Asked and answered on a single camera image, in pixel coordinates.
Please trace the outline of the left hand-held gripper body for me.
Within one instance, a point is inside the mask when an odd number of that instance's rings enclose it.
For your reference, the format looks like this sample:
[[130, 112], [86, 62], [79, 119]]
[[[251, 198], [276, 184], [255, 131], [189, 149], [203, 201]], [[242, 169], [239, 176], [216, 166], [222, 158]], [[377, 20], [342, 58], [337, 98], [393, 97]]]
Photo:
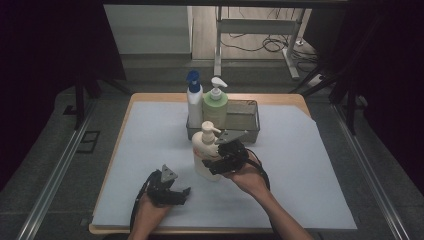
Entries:
[[150, 176], [148, 196], [154, 205], [177, 205], [176, 200], [182, 199], [181, 192], [171, 191], [170, 188], [178, 175], [166, 165], [157, 169]]

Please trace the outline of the white desk frame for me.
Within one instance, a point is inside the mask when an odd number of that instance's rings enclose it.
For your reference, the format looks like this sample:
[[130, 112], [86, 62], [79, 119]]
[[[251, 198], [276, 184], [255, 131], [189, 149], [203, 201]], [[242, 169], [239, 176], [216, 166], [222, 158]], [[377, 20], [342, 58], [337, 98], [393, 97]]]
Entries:
[[294, 80], [300, 78], [293, 62], [294, 46], [302, 26], [306, 9], [301, 8], [295, 20], [284, 19], [235, 19], [223, 18], [222, 7], [215, 10], [216, 14], [216, 44], [214, 52], [214, 75], [221, 76], [222, 54], [221, 36], [223, 34], [253, 34], [253, 35], [282, 35], [288, 36], [288, 46], [281, 50], [283, 58]]

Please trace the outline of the white power strip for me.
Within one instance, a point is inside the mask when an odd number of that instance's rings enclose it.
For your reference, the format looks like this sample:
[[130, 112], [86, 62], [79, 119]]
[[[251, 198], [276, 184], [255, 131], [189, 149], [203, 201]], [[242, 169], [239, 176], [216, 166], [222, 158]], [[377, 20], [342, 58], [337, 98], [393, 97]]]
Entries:
[[317, 74], [309, 83], [308, 85], [313, 87], [316, 86], [317, 84], [321, 83], [323, 80], [325, 79], [325, 77], [321, 74]]

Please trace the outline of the pale blue table mat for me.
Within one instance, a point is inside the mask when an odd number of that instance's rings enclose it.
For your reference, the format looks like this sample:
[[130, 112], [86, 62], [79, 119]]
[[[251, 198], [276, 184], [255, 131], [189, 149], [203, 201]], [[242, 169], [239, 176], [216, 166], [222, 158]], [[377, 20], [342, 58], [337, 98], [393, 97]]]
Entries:
[[[259, 117], [260, 132], [250, 148], [281, 205], [305, 228], [355, 229], [316, 122], [293, 105], [262, 105]], [[174, 189], [191, 192], [163, 226], [268, 228], [260, 205], [234, 183], [209, 181], [196, 173], [186, 119], [184, 103], [132, 105], [95, 208], [94, 226], [127, 228], [141, 186], [154, 170], [168, 166], [178, 175]]]

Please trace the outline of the white cabinet panel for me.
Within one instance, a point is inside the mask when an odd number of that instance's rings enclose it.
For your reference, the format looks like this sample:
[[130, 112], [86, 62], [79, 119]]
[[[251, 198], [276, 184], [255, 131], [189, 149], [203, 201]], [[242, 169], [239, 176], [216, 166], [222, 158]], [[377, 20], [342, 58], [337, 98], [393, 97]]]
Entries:
[[191, 6], [104, 4], [120, 54], [190, 54]]

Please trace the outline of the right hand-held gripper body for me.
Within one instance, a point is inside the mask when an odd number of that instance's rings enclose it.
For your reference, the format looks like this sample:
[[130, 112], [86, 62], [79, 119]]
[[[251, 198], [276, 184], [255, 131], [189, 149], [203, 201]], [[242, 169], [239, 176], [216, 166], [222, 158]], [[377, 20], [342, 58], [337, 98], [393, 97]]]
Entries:
[[247, 150], [240, 138], [247, 134], [247, 130], [225, 130], [216, 141], [218, 153], [222, 157], [221, 163], [214, 167], [227, 167], [230, 172], [241, 169], [247, 157]]

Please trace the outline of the dark curtain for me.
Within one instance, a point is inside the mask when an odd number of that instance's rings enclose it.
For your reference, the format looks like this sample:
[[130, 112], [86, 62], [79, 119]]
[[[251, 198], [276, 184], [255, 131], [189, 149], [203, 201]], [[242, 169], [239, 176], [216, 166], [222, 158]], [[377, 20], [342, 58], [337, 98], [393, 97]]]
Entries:
[[[357, 65], [369, 125], [424, 195], [424, 0], [383, 0], [383, 21]], [[304, 39], [339, 70], [376, 8], [314, 9]]]
[[0, 0], [0, 191], [61, 91], [125, 78], [103, 0]]

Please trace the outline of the green pump bottle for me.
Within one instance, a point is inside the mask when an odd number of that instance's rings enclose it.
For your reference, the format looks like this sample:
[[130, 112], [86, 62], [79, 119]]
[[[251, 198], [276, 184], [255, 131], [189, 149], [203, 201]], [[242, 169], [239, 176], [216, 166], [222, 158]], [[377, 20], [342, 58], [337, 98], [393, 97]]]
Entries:
[[203, 98], [203, 120], [211, 121], [216, 128], [224, 128], [227, 116], [228, 96], [221, 90], [227, 84], [219, 77], [211, 79], [213, 88]]

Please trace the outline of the black tripod stand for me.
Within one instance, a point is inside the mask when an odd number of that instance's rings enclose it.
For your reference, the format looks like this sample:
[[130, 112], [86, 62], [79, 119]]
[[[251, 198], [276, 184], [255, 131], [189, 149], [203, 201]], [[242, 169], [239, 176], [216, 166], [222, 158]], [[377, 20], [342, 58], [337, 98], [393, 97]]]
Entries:
[[84, 93], [87, 92], [92, 98], [99, 98], [102, 94], [98, 80], [101, 80], [115, 89], [131, 96], [133, 91], [120, 84], [116, 79], [102, 73], [97, 69], [85, 69], [82, 73], [75, 76], [75, 103], [76, 103], [76, 124], [75, 130], [78, 130], [85, 120]]
[[347, 97], [345, 124], [351, 134], [355, 135], [354, 115], [356, 110], [356, 83], [350, 70], [340, 70], [324, 74], [324, 79], [315, 86], [301, 92], [303, 97], [308, 97], [330, 85], [334, 88], [329, 94], [329, 101], [332, 104], [339, 104], [344, 97]]

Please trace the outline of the cream pump bottle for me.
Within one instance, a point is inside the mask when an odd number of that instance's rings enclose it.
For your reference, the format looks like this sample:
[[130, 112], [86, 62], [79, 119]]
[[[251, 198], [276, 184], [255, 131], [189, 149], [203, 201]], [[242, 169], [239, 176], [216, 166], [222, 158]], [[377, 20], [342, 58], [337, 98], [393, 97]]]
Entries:
[[218, 154], [218, 146], [215, 144], [217, 140], [215, 133], [220, 133], [220, 130], [211, 121], [205, 121], [201, 125], [201, 130], [192, 136], [194, 168], [200, 176], [210, 181], [220, 179], [219, 175], [213, 175], [203, 164], [203, 160], [221, 159]]

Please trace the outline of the white bottle with blue pump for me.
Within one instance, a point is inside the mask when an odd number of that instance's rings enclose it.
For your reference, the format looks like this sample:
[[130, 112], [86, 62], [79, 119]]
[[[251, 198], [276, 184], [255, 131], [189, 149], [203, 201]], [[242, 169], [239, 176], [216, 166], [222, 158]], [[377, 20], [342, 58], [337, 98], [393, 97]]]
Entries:
[[190, 128], [200, 128], [203, 122], [202, 102], [203, 87], [200, 82], [200, 74], [196, 70], [191, 70], [186, 81], [188, 83], [188, 122]]

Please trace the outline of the person's left hand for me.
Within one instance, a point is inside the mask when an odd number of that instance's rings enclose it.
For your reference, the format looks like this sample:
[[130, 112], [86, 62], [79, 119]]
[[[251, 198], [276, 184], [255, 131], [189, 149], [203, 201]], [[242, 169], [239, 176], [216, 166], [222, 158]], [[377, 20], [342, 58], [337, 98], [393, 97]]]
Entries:
[[144, 194], [138, 204], [133, 230], [147, 233], [152, 232], [158, 227], [171, 209], [171, 205], [154, 205], [150, 197]]

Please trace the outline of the person's right hand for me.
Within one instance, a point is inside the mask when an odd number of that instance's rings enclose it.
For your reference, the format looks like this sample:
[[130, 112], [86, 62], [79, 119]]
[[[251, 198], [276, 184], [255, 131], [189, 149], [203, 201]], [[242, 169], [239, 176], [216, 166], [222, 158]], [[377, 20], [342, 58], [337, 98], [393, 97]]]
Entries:
[[246, 163], [238, 171], [225, 173], [224, 177], [232, 180], [242, 191], [252, 197], [258, 197], [268, 192], [266, 182], [260, 171], [249, 163]]

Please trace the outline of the grey mesh basket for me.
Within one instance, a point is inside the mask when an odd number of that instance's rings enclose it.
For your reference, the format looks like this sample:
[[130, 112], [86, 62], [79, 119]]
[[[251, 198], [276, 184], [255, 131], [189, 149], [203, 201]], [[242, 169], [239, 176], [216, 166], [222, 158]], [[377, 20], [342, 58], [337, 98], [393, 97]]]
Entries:
[[243, 143], [255, 143], [261, 129], [258, 104], [255, 100], [228, 100], [225, 127], [215, 133], [219, 137], [225, 130], [247, 130], [248, 134], [242, 136]]

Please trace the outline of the aluminium floor rail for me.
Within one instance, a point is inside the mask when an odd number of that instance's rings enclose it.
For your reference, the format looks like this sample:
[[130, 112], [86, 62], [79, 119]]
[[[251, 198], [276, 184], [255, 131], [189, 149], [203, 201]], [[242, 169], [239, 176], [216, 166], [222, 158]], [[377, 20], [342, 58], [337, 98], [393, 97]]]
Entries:
[[392, 232], [395, 240], [410, 240], [410, 236], [403, 224], [403, 221], [395, 209], [394, 204], [389, 199], [386, 191], [384, 190], [380, 180], [378, 179], [374, 169], [372, 168], [368, 157], [366, 156], [361, 144], [359, 143], [357, 137], [351, 133], [351, 130], [348, 128], [346, 120], [342, 109], [331, 104], [340, 128], [342, 129], [348, 144], [350, 145], [353, 154], [358, 162], [359, 167], [363, 173], [363, 176], [376, 200], [385, 221], [388, 224], [389, 229]]
[[69, 165], [72, 162], [78, 145], [80, 144], [90, 121], [92, 120], [97, 103], [97, 100], [90, 100], [87, 103], [85, 119], [82, 121], [80, 127], [73, 131], [71, 139], [68, 141], [66, 148], [51, 172], [48, 181], [40, 192], [32, 210], [19, 231], [16, 240], [34, 240], [69, 168]]

